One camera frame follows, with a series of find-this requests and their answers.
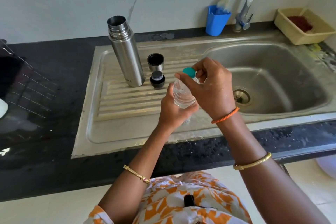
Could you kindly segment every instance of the sink drain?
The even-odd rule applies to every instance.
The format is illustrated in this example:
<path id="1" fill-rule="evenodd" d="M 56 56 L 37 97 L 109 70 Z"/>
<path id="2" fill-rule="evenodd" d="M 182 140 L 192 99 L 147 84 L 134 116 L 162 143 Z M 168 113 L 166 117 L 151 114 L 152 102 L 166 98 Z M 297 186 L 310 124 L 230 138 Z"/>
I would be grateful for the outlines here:
<path id="1" fill-rule="evenodd" d="M 238 104 L 249 105 L 251 103 L 250 95 L 242 89 L 233 91 L 233 97 Z"/>

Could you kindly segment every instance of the person's left hand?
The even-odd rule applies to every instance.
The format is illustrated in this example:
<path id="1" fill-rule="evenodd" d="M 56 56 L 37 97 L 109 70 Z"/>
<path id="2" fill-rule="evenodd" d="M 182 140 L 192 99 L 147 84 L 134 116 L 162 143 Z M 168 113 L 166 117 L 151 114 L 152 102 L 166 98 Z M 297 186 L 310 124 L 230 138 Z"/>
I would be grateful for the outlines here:
<path id="1" fill-rule="evenodd" d="M 159 128 L 168 130 L 170 133 L 181 126 L 185 120 L 198 110 L 197 102 L 185 109 L 174 104 L 173 84 L 169 84 L 167 94 L 161 101 L 161 113 L 157 125 Z"/>

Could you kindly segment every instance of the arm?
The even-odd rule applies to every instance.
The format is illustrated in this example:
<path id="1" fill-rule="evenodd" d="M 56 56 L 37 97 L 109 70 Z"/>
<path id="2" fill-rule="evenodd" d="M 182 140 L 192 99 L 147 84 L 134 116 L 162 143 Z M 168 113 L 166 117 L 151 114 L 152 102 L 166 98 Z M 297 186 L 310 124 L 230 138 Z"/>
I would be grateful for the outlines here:
<path id="1" fill-rule="evenodd" d="M 197 110 L 197 103 L 186 109 L 175 105 L 173 84 L 169 84 L 167 95 L 161 102 L 157 127 L 128 166 L 149 179 L 170 134 Z M 146 183 L 130 171 L 124 170 L 101 199 L 99 206 L 115 224 L 132 223 L 146 188 Z"/>
<path id="2" fill-rule="evenodd" d="M 218 61 L 205 58 L 193 68 L 203 84 L 197 84 L 187 75 L 179 78 L 195 96 L 213 120 L 218 120 L 235 108 L 231 73 Z M 217 123 L 228 141 L 237 165 L 246 165 L 261 159 L 266 151 L 254 138 L 239 113 Z M 240 171 L 245 185 L 267 223 L 329 223 L 306 194 L 288 177 L 273 159 Z"/>

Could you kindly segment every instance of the hand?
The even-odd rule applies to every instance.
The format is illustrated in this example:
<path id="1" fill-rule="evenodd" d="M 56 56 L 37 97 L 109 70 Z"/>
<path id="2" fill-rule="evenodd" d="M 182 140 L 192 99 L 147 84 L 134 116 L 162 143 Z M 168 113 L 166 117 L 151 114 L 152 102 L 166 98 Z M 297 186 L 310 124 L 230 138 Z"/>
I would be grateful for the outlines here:
<path id="1" fill-rule="evenodd" d="M 180 79 L 196 98 L 200 107 L 210 115 L 213 120 L 218 120 L 235 109 L 233 98 L 231 73 L 218 61 L 204 58 L 197 62 L 193 69 L 197 71 L 198 84 L 185 73 L 177 73 Z"/>
<path id="2" fill-rule="evenodd" d="M 169 84 L 167 94 L 161 101 L 161 113 L 157 125 L 158 128 L 163 128 L 170 133 L 181 126 L 186 119 L 198 110 L 197 102 L 185 109 L 174 104 L 173 84 Z"/>

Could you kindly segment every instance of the person's right hand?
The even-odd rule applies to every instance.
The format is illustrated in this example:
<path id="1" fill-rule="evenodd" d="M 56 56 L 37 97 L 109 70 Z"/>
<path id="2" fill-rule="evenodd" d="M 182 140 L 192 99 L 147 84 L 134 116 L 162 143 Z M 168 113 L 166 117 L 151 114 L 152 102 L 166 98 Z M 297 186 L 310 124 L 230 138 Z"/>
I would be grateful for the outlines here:
<path id="1" fill-rule="evenodd" d="M 196 98 L 200 107 L 210 115 L 213 120 L 218 120 L 235 109 L 233 98 L 231 73 L 218 61 L 204 58 L 192 66 L 197 71 L 198 84 L 186 73 L 176 73 Z"/>

